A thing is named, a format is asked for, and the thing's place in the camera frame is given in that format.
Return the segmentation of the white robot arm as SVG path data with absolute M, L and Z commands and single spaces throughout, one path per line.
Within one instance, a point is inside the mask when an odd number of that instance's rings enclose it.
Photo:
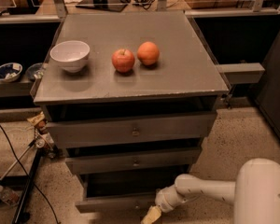
M 247 161 L 234 182 L 179 175 L 172 186 L 157 192 L 141 224 L 153 224 L 163 213 L 200 195 L 231 204 L 233 224 L 280 224 L 280 164 L 266 159 Z

